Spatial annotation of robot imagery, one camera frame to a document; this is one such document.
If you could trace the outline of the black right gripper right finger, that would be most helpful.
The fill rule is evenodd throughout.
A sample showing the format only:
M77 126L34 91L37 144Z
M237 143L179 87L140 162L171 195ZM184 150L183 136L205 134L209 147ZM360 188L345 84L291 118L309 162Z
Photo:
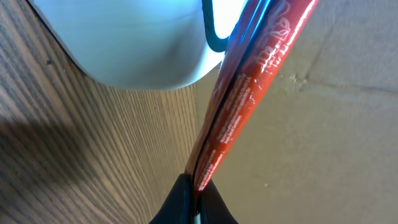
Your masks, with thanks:
M212 180L201 192L198 212L201 224L238 224Z

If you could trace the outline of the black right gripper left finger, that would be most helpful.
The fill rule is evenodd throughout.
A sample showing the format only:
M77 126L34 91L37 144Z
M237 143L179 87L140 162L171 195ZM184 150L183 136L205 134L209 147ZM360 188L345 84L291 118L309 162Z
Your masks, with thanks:
M180 174L150 224L191 223L192 184L188 174Z

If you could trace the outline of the red snack bar wrapper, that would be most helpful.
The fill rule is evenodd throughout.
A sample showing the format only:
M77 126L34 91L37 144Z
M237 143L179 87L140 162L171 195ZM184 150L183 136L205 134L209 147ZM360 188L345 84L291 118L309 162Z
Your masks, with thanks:
M213 3L203 2L210 48L224 52L200 135L187 162L199 194L271 85L318 0L247 1L231 35L215 32Z

